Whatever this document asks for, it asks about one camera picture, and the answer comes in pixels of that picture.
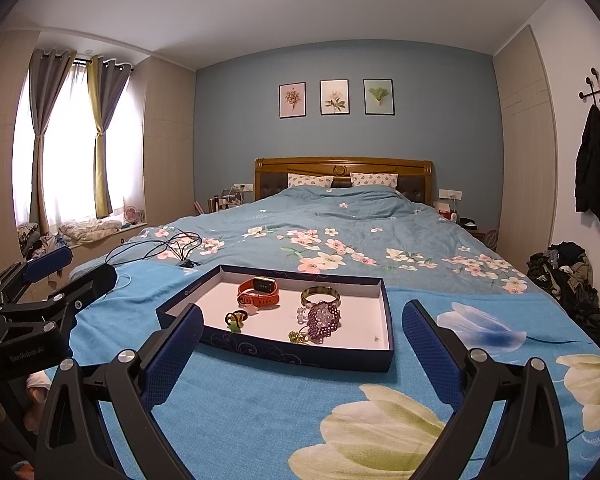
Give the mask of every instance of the wooden headboard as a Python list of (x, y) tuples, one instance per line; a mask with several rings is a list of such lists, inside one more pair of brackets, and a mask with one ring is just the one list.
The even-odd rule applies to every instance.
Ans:
[(275, 195), (287, 188), (289, 173), (314, 176), (333, 175), (331, 187), (350, 187), (349, 173), (393, 173), (398, 175), (398, 187), (413, 202), (432, 205), (430, 160), (401, 158), (369, 158), (366, 156), (326, 157), (290, 156), (258, 158), (256, 160), (255, 199)]

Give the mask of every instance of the small fan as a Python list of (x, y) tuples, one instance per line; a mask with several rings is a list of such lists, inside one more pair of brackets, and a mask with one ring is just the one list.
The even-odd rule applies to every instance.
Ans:
[(125, 222), (129, 222), (130, 224), (137, 224), (140, 221), (140, 213), (138, 209), (136, 209), (132, 205), (128, 205), (125, 207)]

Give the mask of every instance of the wall socket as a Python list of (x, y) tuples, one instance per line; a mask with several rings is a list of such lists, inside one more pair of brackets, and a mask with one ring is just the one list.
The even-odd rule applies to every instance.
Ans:
[(450, 198), (456, 200), (462, 200), (462, 191), (454, 191), (453, 189), (439, 189), (440, 198)]

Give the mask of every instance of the blue bedspread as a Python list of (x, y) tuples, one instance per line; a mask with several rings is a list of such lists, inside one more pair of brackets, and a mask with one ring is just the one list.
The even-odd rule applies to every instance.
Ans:
[[(228, 211), (148, 228), (131, 243), (165, 241), (176, 229), (205, 243), (191, 260), (276, 270), (379, 276), (387, 285), (471, 294), (538, 291), (524, 275), (433, 208), (386, 186), (323, 189), (299, 186)], [(187, 238), (180, 240), (186, 246)], [(151, 244), (112, 252), (111, 263), (146, 254)], [(175, 265), (179, 253), (154, 251)], [(74, 275), (100, 263), (94, 260)]]
[[(150, 261), (118, 267), (128, 285), (121, 278), (80, 313), (71, 336), (78, 362), (106, 362), (122, 348), (139, 348), (158, 329), (155, 308), (220, 263), (381, 276), (394, 318), (395, 356), (386, 374), (318, 370), (198, 346), (167, 403), (154, 408), (198, 480), (409, 478), (451, 413), (400, 328), (402, 308), (414, 298), (469, 348), (510, 363), (544, 359), (570, 439), (571, 479), (582, 478), (600, 456), (598, 348), (548, 295), (431, 208), (382, 187), (301, 187), (150, 228), (136, 239), (166, 240), (175, 227), (204, 237), (190, 255), (201, 265), (174, 267), (172, 251), (160, 250)], [(147, 250), (132, 248), (113, 261)], [(501, 408), (463, 478), (477, 473)], [(112, 410), (105, 412), (128, 475), (142, 478)]]
[[(120, 272), (131, 276), (129, 285), (80, 313), (70, 343), (81, 364), (108, 362), (120, 349), (139, 348), (159, 329), (155, 308), (193, 278), (154, 262), (126, 264)], [(159, 285), (148, 290), (147, 283)], [(395, 356), (385, 374), (279, 364), (199, 345), (170, 398), (154, 408), (193, 475), (198, 480), (407, 479), (451, 414), (400, 328), (402, 308), (414, 298), (466, 345), (486, 348), (497, 360), (545, 360), (571, 439), (571, 479), (586, 474), (600, 455), (600, 351), (547, 295), (459, 295), (391, 286), (388, 297), (396, 320)], [(582, 384), (592, 374), (598, 384)], [(583, 388), (590, 388), (590, 404), (574, 400), (574, 395), (582, 400)], [(501, 409), (494, 409), (463, 478), (477, 473)], [(141, 479), (108, 404), (104, 412), (128, 475)], [(590, 431), (583, 432), (585, 426)]]

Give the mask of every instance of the wardrobe door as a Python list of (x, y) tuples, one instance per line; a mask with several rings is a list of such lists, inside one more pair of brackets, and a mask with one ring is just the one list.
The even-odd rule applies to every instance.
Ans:
[(527, 25), (494, 58), (504, 138), (498, 252), (525, 272), (554, 228), (557, 150), (554, 109), (536, 38)]

